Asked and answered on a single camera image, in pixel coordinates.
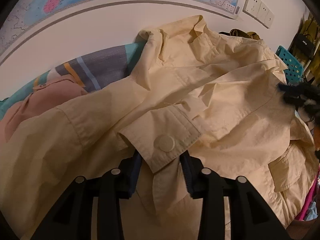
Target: white wall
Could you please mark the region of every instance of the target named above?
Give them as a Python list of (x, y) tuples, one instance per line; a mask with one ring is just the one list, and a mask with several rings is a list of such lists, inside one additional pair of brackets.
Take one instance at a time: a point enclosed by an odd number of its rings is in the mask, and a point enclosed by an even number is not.
[(273, 51), (279, 45), (288, 48), (303, 14), (308, 14), (306, 6), (301, 0), (262, 1), (275, 14), (270, 29), (245, 13), (238, 20), (231, 20), (173, 4), (120, 4), (75, 15), (44, 29), (5, 59), (0, 65), (0, 99), (11, 96), (25, 83), (63, 62), (100, 49), (132, 43), (139, 30), (146, 26), (156, 27), (197, 14), (202, 14), (214, 31), (229, 32), (233, 28), (255, 31)]

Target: perforated basket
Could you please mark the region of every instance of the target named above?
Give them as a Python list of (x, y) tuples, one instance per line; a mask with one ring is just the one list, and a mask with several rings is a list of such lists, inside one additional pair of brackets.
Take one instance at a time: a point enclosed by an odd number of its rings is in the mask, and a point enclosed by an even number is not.
[(288, 66), (288, 69), (284, 70), (287, 83), (299, 83), (303, 74), (303, 67), (299, 61), (282, 46), (279, 46), (276, 54)]

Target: silver bolt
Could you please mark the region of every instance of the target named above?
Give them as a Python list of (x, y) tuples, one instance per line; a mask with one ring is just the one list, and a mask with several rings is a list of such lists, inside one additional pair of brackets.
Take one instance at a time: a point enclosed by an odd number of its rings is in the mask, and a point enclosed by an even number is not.
[(240, 177), (238, 177), (238, 181), (239, 181), (240, 183), (246, 183), (246, 182), (247, 182), (247, 179), (246, 179), (245, 177), (243, 177), (243, 176), (240, 176)]
[(121, 172), (121, 170), (118, 168), (111, 170), (112, 175), (118, 175), (118, 174), (120, 174), (120, 172)]
[(211, 170), (208, 169), (208, 168), (203, 168), (203, 169), (201, 170), (201, 172), (202, 172), (203, 174), (205, 174), (205, 175), (209, 175), (209, 174), (211, 173)]
[(84, 177), (82, 176), (76, 177), (76, 183), (82, 183), (82, 182), (84, 182)]

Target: orange stripe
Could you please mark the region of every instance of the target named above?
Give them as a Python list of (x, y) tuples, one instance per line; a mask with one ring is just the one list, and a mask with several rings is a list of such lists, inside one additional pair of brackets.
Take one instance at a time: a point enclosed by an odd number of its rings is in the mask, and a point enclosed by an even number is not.
[(66, 62), (63, 65), (66, 68), (66, 70), (74, 77), (78, 85), (81, 87), (85, 87), (84, 83), (81, 81), (76, 71), (74, 71), (74, 69), (70, 66), (69, 62)]
[(38, 84), (39, 79), (40, 79), (40, 76), (38, 76), (38, 77), (35, 79), (35, 81), (33, 82), (33, 87), (36, 87), (37, 85), (39, 85), (39, 84)]

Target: power outlet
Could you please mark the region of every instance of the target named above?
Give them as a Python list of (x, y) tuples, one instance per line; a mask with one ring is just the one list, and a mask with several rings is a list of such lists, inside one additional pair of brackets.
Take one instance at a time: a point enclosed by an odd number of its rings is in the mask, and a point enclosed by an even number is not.
[(257, 18), (261, 3), (261, 0), (246, 0), (243, 11)]
[(268, 13), (269, 13), (269, 8), (262, 2), (258, 12), (257, 19), (260, 22), (264, 23)]
[(272, 11), (269, 11), (263, 25), (265, 25), (265, 27), (270, 29), (274, 19), (275, 19), (274, 14), (272, 13)]

